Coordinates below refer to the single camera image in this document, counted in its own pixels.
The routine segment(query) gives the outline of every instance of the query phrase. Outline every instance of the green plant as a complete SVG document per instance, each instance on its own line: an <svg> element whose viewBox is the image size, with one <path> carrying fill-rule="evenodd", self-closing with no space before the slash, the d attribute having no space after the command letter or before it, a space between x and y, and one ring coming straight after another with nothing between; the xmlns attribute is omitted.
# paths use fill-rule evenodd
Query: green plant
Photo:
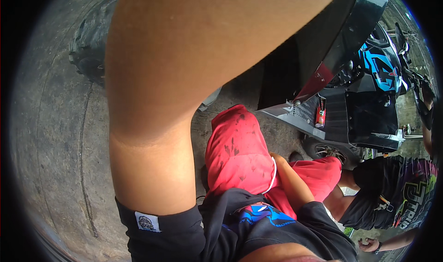
<svg viewBox="0 0 443 262"><path fill-rule="evenodd" d="M345 231L343 233L349 237L354 229L352 227L345 227Z"/></svg>

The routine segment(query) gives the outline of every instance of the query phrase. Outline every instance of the person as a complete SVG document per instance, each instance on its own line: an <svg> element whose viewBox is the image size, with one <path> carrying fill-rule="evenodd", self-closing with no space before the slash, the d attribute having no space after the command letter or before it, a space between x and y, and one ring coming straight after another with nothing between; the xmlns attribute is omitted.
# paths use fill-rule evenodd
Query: person
<svg viewBox="0 0 443 262"><path fill-rule="evenodd" d="M431 110L433 93L422 86L423 101ZM431 131L423 126L423 143L431 160L410 157L376 157L368 159L352 171L343 169L340 181L324 204L336 221L354 229L407 230L385 244L368 238L368 245L359 241L363 251L379 252L404 247L413 241L424 222L435 193L438 169L432 162ZM340 187L358 191L344 196Z"/></svg>
<svg viewBox="0 0 443 262"><path fill-rule="evenodd" d="M191 119L200 103L331 1L119 0L105 82L111 173L133 261L355 261L320 202L340 163L296 162L296 172L268 153L242 105L212 121L210 192L200 207L195 198ZM306 175L313 165L323 175Z"/></svg>

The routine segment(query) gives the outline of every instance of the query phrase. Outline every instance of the wheel rim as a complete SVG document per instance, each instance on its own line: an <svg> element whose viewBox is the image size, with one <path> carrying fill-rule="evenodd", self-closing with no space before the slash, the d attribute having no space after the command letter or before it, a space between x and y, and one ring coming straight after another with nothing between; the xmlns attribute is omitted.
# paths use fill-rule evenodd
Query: wheel rim
<svg viewBox="0 0 443 262"><path fill-rule="evenodd" d="M320 156L321 158L323 157L336 157L340 160L341 164L344 165L346 163L346 156L344 156L344 154L342 154L338 149L336 148L332 148L328 145L317 145L315 147L315 153Z"/></svg>

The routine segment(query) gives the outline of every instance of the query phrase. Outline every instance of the stained red shorts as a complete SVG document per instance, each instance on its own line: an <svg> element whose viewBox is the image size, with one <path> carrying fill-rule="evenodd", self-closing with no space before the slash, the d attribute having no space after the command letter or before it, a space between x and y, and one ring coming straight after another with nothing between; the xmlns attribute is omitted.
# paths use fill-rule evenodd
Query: stained red shorts
<svg viewBox="0 0 443 262"><path fill-rule="evenodd" d="M205 155L208 194L219 195L230 188L242 188L256 195L271 187L264 196L274 207L296 219L280 177L274 172L274 162L255 116L238 104L218 114L211 123L212 135ZM297 161L290 165L319 202L324 201L340 179L341 163L335 157Z"/></svg>

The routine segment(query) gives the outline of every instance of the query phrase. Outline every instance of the wristwatch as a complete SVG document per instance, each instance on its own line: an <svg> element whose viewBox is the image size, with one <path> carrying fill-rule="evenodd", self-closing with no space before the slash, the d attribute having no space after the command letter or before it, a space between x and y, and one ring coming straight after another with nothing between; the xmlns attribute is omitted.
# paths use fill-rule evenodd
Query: wristwatch
<svg viewBox="0 0 443 262"><path fill-rule="evenodd" d="M378 248L376 250L374 250L372 253L378 254L380 252L381 245L382 245L382 242L378 242Z"/></svg>

